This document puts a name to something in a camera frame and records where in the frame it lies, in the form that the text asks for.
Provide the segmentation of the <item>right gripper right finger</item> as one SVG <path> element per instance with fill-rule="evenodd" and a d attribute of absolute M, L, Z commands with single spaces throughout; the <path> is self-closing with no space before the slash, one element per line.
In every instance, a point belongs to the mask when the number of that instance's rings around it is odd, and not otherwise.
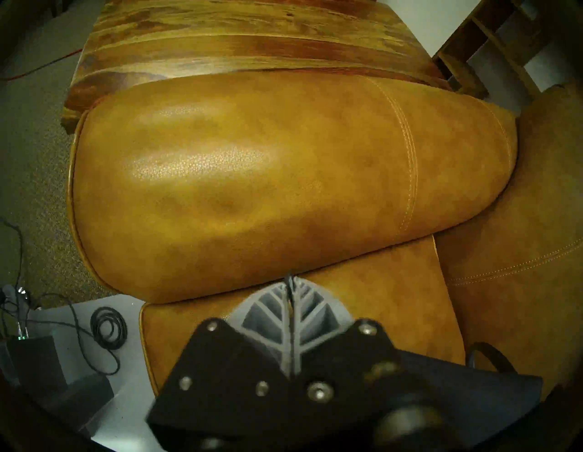
<path fill-rule="evenodd" d="M 410 376 L 387 334 L 291 279 L 292 438 L 410 436 Z"/>

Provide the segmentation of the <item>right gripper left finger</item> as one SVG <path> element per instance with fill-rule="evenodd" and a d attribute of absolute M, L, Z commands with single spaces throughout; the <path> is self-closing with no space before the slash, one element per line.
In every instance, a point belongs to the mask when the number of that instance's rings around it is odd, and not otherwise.
<path fill-rule="evenodd" d="M 146 366 L 155 438 L 259 438 L 289 420 L 289 380 L 276 356 L 222 311 L 251 292 L 146 305 Z"/>

